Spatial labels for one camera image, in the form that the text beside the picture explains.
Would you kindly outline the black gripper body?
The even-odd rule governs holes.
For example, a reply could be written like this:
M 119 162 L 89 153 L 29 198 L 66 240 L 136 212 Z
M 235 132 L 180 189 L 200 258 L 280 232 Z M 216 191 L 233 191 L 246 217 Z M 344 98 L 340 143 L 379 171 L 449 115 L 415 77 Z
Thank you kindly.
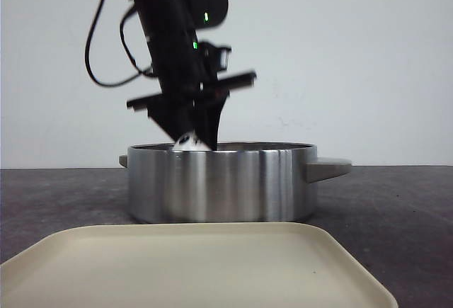
M 227 56 L 153 57 L 147 75 L 159 80 L 161 92 L 126 102 L 135 111 L 149 109 L 164 113 L 197 104 L 220 101 L 234 89 L 250 87 L 256 80 L 253 70 L 220 78 L 228 68 Z

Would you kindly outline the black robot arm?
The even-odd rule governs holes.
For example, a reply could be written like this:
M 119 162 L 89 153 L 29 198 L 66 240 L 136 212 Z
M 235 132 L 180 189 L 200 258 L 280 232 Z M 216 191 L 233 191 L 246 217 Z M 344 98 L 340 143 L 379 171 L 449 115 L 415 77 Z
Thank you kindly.
M 147 76 L 159 80 L 160 93 L 127 101 L 146 110 L 173 141 L 193 133 L 217 150 L 219 121 L 232 89 L 252 86 L 253 70 L 220 79 L 229 46 L 200 41 L 197 31 L 220 25 L 229 0 L 133 0 L 151 57 Z

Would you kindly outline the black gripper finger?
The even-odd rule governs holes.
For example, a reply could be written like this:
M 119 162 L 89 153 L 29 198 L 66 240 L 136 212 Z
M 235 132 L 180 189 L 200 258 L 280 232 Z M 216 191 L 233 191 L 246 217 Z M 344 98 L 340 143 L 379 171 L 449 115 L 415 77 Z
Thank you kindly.
M 195 130 L 193 108 L 188 104 L 172 101 L 164 95 L 155 95 L 147 101 L 147 112 L 148 116 L 175 142 Z
M 216 91 L 195 101 L 195 134 L 212 151 L 217 150 L 220 117 L 228 97 L 228 91 Z

